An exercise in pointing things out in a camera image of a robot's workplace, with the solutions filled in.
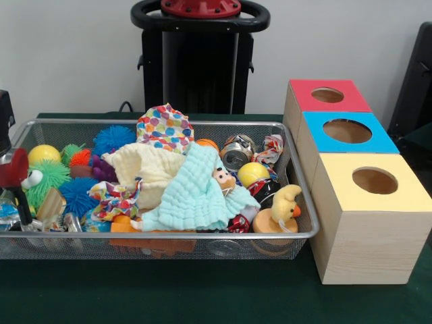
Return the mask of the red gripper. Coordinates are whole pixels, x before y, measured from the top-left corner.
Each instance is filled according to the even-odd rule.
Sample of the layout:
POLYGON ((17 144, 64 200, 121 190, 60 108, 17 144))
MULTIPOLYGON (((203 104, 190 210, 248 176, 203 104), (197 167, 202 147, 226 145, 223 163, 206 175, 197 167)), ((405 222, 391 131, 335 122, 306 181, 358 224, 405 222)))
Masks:
POLYGON ((23 148, 11 148, 4 156, 1 156, 0 180, 2 188, 12 188, 11 192, 18 201, 17 209, 20 215, 21 225, 30 225, 32 215, 29 204, 21 183, 28 176, 28 155, 23 148))

